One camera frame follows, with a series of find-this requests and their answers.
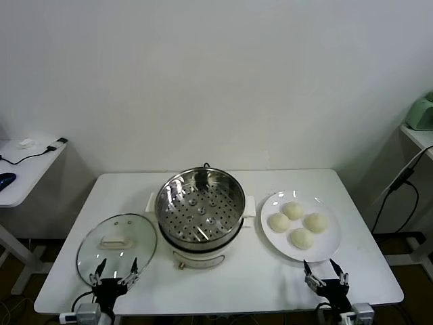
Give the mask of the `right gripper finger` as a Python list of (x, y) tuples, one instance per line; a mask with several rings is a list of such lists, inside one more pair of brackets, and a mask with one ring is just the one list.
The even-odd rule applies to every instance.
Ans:
[(304, 261), (304, 274), (304, 281), (311, 290), (323, 287), (323, 281), (312, 273), (306, 261)]
[(330, 259), (333, 270), (339, 277), (340, 284), (342, 286), (348, 286), (348, 273), (343, 272), (342, 268), (333, 260)]

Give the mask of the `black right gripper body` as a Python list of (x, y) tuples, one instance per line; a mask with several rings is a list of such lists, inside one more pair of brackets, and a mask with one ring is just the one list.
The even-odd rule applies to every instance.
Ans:
[(341, 284), (338, 279), (324, 279), (325, 286), (317, 289), (317, 295), (327, 299), (332, 309), (337, 313), (346, 313), (350, 311), (350, 301), (347, 294), (349, 291), (348, 284)]

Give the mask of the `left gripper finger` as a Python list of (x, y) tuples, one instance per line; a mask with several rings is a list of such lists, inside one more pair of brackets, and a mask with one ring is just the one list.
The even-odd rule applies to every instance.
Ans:
[(139, 279), (137, 258), (134, 259), (129, 274), (118, 281), (120, 285), (134, 285)]
[(107, 259), (103, 259), (102, 262), (96, 267), (95, 271), (93, 273), (89, 274), (89, 280), (91, 286), (99, 286), (101, 285), (101, 275), (104, 271), (104, 268), (106, 266)]

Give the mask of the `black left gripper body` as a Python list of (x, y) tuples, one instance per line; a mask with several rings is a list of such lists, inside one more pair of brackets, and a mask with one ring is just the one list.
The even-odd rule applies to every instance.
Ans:
[(95, 302), (104, 313), (113, 313), (117, 298), (127, 294), (128, 286), (120, 278), (104, 278), (95, 286)]

